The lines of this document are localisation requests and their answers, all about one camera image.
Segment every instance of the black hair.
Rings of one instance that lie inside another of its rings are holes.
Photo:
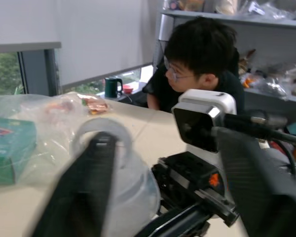
[[[170,62],[183,63],[195,75],[219,76],[233,58],[236,34],[219,21],[198,17],[174,29],[164,54]]]

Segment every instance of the desk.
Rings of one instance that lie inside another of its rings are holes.
[[[113,112],[101,117],[113,118],[124,124],[132,134],[134,149],[149,165],[155,164],[159,157],[185,150],[171,114],[118,102],[109,103]],[[27,227],[35,223],[36,214],[44,207],[50,191],[47,187],[0,188],[0,237],[23,237]],[[210,222],[208,237],[245,236],[239,223],[229,229],[219,219]]]

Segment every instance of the boy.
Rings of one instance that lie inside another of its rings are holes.
[[[238,78],[235,36],[232,28],[209,18],[179,25],[166,46],[164,63],[143,88],[148,107],[171,112],[185,91],[200,89],[232,95],[242,113],[244,89]]]

